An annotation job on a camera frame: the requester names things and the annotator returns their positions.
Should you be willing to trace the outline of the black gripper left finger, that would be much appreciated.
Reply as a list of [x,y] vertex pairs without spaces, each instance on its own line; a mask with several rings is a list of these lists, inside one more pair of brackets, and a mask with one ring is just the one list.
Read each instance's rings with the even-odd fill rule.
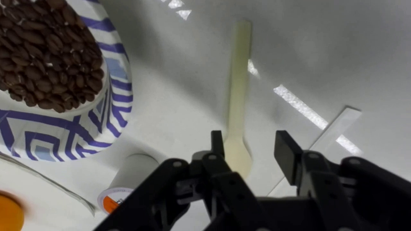
[[208,230],[255,231],[256,223],[250,215],[254,198],[241,176],[226,163],[221,131],[210,132],[210,150],[201,163],[209,183],[205,196],[210,215]]

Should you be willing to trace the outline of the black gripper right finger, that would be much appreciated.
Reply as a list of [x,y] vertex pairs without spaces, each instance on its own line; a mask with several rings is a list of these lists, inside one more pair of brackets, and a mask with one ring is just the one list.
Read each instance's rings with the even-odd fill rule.
[[277,131],[273,156],[298,195],[314,201],[325,231],[355,231],[353,208],[322,154],[303,150],[286,131]]

